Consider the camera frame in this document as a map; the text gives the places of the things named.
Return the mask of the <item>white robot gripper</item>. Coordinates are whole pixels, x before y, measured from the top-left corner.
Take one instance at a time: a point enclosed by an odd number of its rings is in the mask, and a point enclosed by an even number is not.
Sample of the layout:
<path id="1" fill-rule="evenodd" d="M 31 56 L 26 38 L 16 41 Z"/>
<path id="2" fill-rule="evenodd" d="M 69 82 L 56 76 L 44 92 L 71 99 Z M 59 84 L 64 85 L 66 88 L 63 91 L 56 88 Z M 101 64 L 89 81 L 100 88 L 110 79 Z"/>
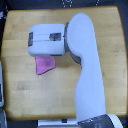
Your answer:
<path id="1" fill-rule="evenodd" d="M 36 24 L 29 30 L 28 53 L 31 56 L 63 56 L 64 24 Z"/>

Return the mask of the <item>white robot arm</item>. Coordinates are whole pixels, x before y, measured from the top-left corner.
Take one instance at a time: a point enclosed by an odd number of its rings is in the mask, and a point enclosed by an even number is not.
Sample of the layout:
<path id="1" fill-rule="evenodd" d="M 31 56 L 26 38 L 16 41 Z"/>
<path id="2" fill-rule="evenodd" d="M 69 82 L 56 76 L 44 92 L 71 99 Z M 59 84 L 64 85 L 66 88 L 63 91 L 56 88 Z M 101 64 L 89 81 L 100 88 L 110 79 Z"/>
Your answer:
<path id="1" fill-rule="evenodd" d="M 75 86 L 75 111 L 80 128 L 123 128 L 115 114 L 108 114 L 95 30 L 90 17 L 79 12 L 66 24 L 35 24 L 29 29 L 30 56 L 64 56 L 70 52 L 81 66 Z"/>

